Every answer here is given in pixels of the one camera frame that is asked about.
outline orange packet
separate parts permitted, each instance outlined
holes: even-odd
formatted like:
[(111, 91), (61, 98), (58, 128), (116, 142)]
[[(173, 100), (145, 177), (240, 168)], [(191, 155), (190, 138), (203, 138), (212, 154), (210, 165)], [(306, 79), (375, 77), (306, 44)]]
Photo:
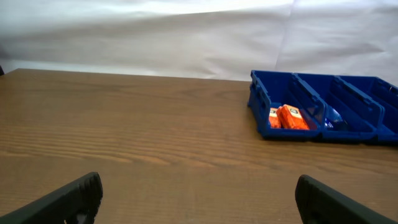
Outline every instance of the orange packet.
[(290, 105), (280, 106), (277, 115), (284, 128), (309, 130), (307, 123), (301, 116), (300, 110)]
[(280, 128), (280, 121), (278, 116), (276, 115), (276, 108), (271, 108), (269, 111), (269, 122), (272, 128)]

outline blue storage bin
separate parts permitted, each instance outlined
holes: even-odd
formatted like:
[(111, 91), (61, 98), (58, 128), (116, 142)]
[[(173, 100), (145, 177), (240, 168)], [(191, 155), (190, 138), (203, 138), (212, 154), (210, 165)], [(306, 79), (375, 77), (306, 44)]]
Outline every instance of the blue storage bin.
[(384, 109), (370, 96), (353, 85), (334, 75), (314, 75), (298, 73), (326, 103), (334, 108), (348, 125), (330, 130), (325, 126), (325, 114), (322, 123), (322, 138), (347, 141), (373, 139), (382, 124)]
[[(313, 89), (293, 73), (265, 72), (253, 70), (248, 106), (257, 121), (257, 130), (264, 138), (310, 139), (318, 136), (325, 113), (325, 103)], [(300, 110), (310, 130), (271, 128), (269, 112), (271, 107), (284, 104)]]
[(340, 76), (384, 107), (384, 119), (377, 131), (379, 141), (398, 141), (398, 88), (378, 77)]

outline black robotic claw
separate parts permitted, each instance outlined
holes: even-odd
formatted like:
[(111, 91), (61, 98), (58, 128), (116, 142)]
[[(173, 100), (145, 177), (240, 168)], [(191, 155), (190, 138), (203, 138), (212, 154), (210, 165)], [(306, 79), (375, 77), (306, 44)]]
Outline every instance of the black robotic claw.
[[(92, 224), (103, 196), (98, 173), (91, 172), (0, 218), (7, 224)], [(325, 184), (302, 175), (295, 198), (305, 224), (398, 224)]]

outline white backdrop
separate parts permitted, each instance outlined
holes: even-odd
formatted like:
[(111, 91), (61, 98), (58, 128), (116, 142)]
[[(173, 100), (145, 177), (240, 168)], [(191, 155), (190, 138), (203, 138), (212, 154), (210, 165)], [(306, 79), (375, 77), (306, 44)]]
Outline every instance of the white backdrop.
[(398, 85), (398, 1), (1, 0), (0, 65), (249, 80), (280, 70)]

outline brown tabletop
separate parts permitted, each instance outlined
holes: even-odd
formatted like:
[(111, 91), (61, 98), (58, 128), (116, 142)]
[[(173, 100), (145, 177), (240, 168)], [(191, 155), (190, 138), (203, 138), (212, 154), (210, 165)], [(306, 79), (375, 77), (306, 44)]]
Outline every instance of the brown tabletop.
[(0, 215), (99, 172), (106, 223), (301, 223), (308, 174), (398, 221), (398, 150), (265, 141), (248, 82), (15, 70), (0, 77)]

